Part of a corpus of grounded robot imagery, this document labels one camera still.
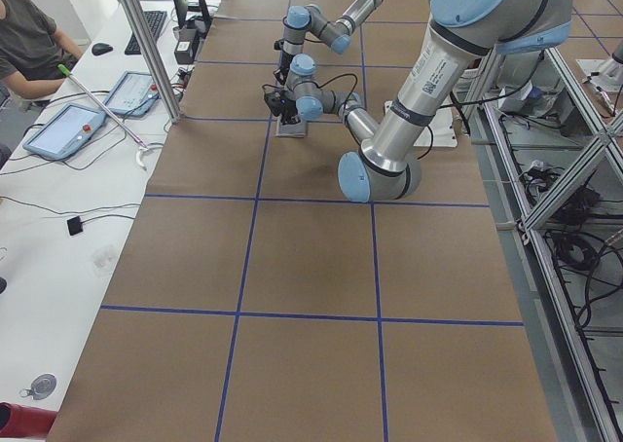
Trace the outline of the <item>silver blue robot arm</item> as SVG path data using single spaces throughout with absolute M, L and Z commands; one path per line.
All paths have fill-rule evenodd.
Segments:
M 280 51 L 276 81 L 284 85 L 294 57 L 304 49 L 306 35 L 310 33 L 331 51 L 342 55 L 351 43 L 356 29 L 383 4 L 384 0 L 354 0 L 344 13 L 330 20 L 319 6 L 291 6 L 282 19 L 283 36 L 276 40 L 274 49 Z
M 343 194 L 352 202 L 398 200 L 421 181 L 413 146 L 452 88 L 478 57 L 542 51 L 562 44 L 571 26 L 572 0 L 429 0 L 430 19 L 421 53 L 384 118 L 376 122 L 354 92 L 323 89 L 316 64 L 304 54 L 307 34 L 341 54 L 351 36 L 384 0 L 355 0 L 338 19 L 315 5 L 293 6 L 283 20 L 275 79 L 265 95 L 273 115 L 286 124 L 339 116 L 359 148 L 338 165 Z

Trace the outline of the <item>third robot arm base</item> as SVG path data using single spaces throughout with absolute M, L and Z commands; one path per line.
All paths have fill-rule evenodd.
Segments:
M 598 92 L 618 93 L 622 87 L 622 43 L 607 59 L 578 59 L 584 82 Z

